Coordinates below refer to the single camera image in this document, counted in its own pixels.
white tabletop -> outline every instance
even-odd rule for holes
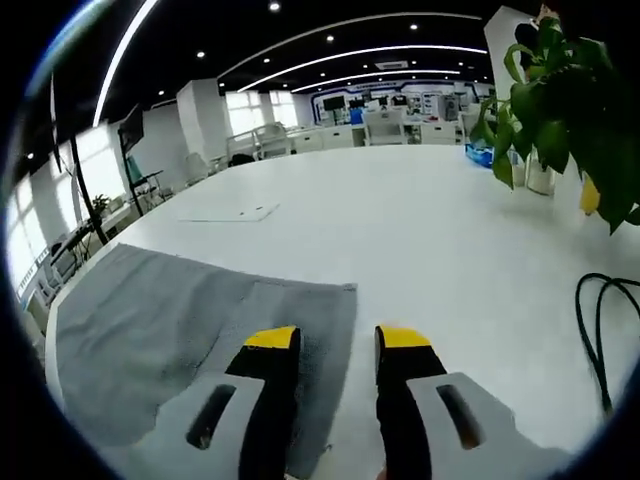
[[[456,146],[311,152],[226,170],[127,228],[65,287],[49,320],[48,382],[60,399],[60,301],[113,245],[127,243],[254,274],[358,284],[332,448],[315,478],[371,479],[384,462],[374,384],[380,323],[429,337],[447,370],[465,372],[509,406],[534,442],[577,451],[601,420],[576,326],[575,286],[591,271],[639,272],[640,249],[628,226],[612,238],[596,216],[576,228],[556,203],[510,192]],[[262,205],[277,208],[260,222],[189,221]],[[587,323],[594,291],[586,289]],[[638,321],[614,293],[603,319],[615,401],[638,353]]]

green leaf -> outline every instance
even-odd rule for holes
[[[501,157],[493,157],[493,163],[491,164],[494,176],[502,183],[509,186],[513,190],[513,171],[511,170],[511,162],[509,157],[502,155]]]
[[[569,138],[567,127],[562,120],[547,121],[542,124],[535,138],[536,148],[542,165],[564,173],[569,161]]]
[[[514,83],[511,87],[511,111],[532,135],[538,131],[541,121],[540,85],[539,80],[536,80],[526,85]]]
[[[529,55],[531,56],[531,58],[534,58],[534,54],[531,50],[529,50],[524,45],[520,45],[519,43],[516,43],[509,47],[506,55],[504,56],[504,66],[506,67],[507,72],[509,72],[509,75],[511,75],[511,78],[513,78],[516,81],[516,83],[522,83],[522,78],[520,78],[520,72],[518,71],[518,68],[516,67],[516,62],[513,58],[513,54],[516,52],[520,52],[521,55],[525,55],[525,54]]]
[[[494,105],[496,102],[496,97],[490,97],[480,104],[480,114],[478,115],[478,122],[474,125],[471,133],[469,134],[469,140],[471,140],[472,143],[476,143],[480,139],[485,139],[485,141],[489,143],[489,145],[493,146],[493,132],[491,131],[491,128],[487,123],[485,115],[487,109],[491,105]]]
[[[602,195],[598,204],[598,213],[609,223],[609,232],[613,234],[629,217],[633,207],[633,199],[627,195]]]
[[[598,87],[590,69],[568,65],[547,74],[539,83],[536,101],[541,117],[584,123],[602,115],[603,102],[611,95]]]
[[[529,158],[532,144],[533,138],[525,128],[513,133],[513,147],[516,149],[516,152],[518,152],[518,155],[520,155],[523,162],[526,162],[527,158]]]
[[[598,192],[598,213],[613,233],[629,216],[638,191],[638,145],[633,135],[604,120],[569,130],[576,163],[589,174]]]
[[[482,138],[483,128],[482,122],[480,121],[480,118],[478,118],[478,122],[474,125],[471,133],[469,134],[469,140],[471,140],[471,143],[477,143]]]
[[[487,142],[487,145],[493,147],[496,142],[496,134],[489,126],[489,122],[486,118],[481,119],[480,123],[482,126],[482,138],[484,138],[484,141]]]
[[[547,69],[542,65],[532,65],[529,67],[529,80],[537,80],[540,77],[544,76],[547,73]]]
[[[604,43],[589,38],[580,38],[574,48],[577,63],[596,69],[613,70],[613,64]]]
[[[546,71],[554,72],[569,65],[572,59],[572,51],[573,47],[568,43],[562,43],[549,50],[547,54]]]
[[[513,126],[509,115],[509,104],[505,103],[498,111],[498,129],[495,136],[494,158],[500,158],[509,151],[513,141]]]
[[[560,47],[564,41],[564,34],[557,18],[545,17],[540,22],[538,30],[538,55],[548,58],[549,52]]]
[[[640,207],[636,207],[636,209],[629,214],[626,220],[631,225],[640,225]]]

office chair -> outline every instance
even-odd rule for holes
[[[231,157],[231,161],[229,162],[228,167],[237,167],[239,165],[245,165],[247,163],[253,163],[256,159],[251,155],[247,155],[246,153],[236,153],[233,157]]]
[[[282,123],[268,123],[255,128],[253,134],[257,145],[257,160],[291,155],[293,141],[287,137],[287,130]]]
[[[365,112],[362,118],[367,145],[406,145],[408,143],[400,110]]]

black cable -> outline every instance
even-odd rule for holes
[[[600,293],[598,294],[598,302],[596,303],[596,351],[593,350],[593,345],[591,344],[591,340],[589,339],[589,335],[587,334],[587,330],[584,326],[584,318],[582,316],[582,306],[580,305],[580,292],[582,290],[582,285],[591,279],[600,279],[605,283],[600,288]],[[575,304],[576,304],[576,317],[578,319],[578,329],[580,330],[580,337],[582,339],[582,343],[584,344],[584,348],[587,352],[587,356],[591,361],[593,366],[593,370],[596,374],[596,379],[598,380],[598,385],[600,386],[600,395],[602,402],[602,410],[605,414],[609,414],[612,411],[611,405],[611,396],[609,395],[609,388],[607,386],[607,372],[605,369],[604,363],[604,351],[602,348],[602,331],[601,331],[601,314],[600,310],[602,308],[602,298],[604,297],[604,292],[607,291],[609,287],[616,287],[622,293],[624,293],[638,314],[638,318],[640,318],[640,305],[636,299],[631,295],[631,292],[625,287],[625,285],[634,285],[636,287],[640,287],[640,282],[635,280],[628,280],[626,278],[611,278],[607,275],[603,275],[601,273],[588,273],[583,276],[578,282],[578,286],[576,287],[576,295],[575,295]]]

yellow object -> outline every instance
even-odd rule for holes
[[[431,342],[410,328],[388,327],[380,325],[386,348],[429,347]]]
[[[245,347],[289,348],[291,335],[296,327],[281,327],[273,330],[263,330],[244,342]]]
[[[585,177],[586,180],[582,188],[582,197],[580,198],[580,208],[587,215],[591,215],[598,209],[598,205],[600,204],[600,192],[596,189],[589,175],[585,173]]]

